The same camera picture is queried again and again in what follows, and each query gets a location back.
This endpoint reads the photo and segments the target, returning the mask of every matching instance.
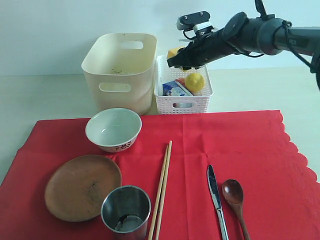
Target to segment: knife handle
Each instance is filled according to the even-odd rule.
[[[222,211],[221,208],[217,209],[216,212],[219,218],[222,240],[229,240],[224,212]]]

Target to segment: wooden spoon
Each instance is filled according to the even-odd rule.
[[[245,240],[250,240],[248,229],[243,216],[244,191],[239,182],[228,179],[222,184],[222,194],[237,216]]]

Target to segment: white table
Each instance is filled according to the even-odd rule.
[[[208,112],[281,110],[285,131],[320,175],[320,91],[307,67],[209,74],[214,94]],[[83,75],[0,77],[0,183],[38,120],[89,118],[96,112]],[[148,114],[157,114],[154,99]]]

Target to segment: white ceramic bowl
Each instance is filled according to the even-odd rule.
[[[94,115],[86,124],[86,137],[102,150],[117,153],[134,144],[142,128],[140,116],[126,108],[110,108]]]

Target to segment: wooden chopstick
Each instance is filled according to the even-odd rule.
[[[166,156],[164,179],[163,179],[163,186],[161,191],[161,201],[160,201],[158,222],[156,225],[155,240],[159,239],[162,213],[163,213],[164,204],[165,204],[165,195],[166,195],[166,187],[167,187],[167,181],[168,181],[168,170],[169,170],[169,164],[170,164],[171,148],[172,148],[172,141],[169,142],[169,147],[168,147],[167,156]]]
[[[148,240],[152,240],[152,237],[153,237],[153,234],[154,234],[154,230],[155,230],[155,224],[156,224],[156,218],[157,218],[157,213],[158,213],[159,201],[160,201],[160,196],[161,196],[161,189],[162,189],[162,185],[163,185],[163,182],[164,182],[164,175],[165,175],[165,170],[166,170],[167,156],[168,156],[168,145],[166,146],[166,150],[165,150],[165,154],[164,154],[162,170],[161,170],[159,186],[158,186],[158,192],[156,194],[156,200],[155,200],[153,216],[152,216],[151,226],[150,226],[149,235],[148,235]]]
[[[159,208],[159,201],[160,202],[160,210],[159,210],[159,216],[158,216],[158,222],[157,222],[157,229],[156,229],[156,236],[155,239],[159,239],[159,233],[160,233],[160,226],[161,226],[161,220],[162,220],[162,212],[164,209],[164,203],[165,203],[165,194],[166,194],[166,187],[167,187],[167,181],[168,181],[168,170],[169,170],[169,163],[170,163],[170,156],[171,156],[171,148],[172,148],[172,141],[169,142],[169,145],[166,146],[162,169],[161,169],[161,175],[158,185],[158,191],[156,194],[156,201],[154,205],[153,210],[153,216],[151,220],[151,226],[149,230],[148,240],[152,240],[154,230],[155,230],[155,224],[156,224],[156,218]]]

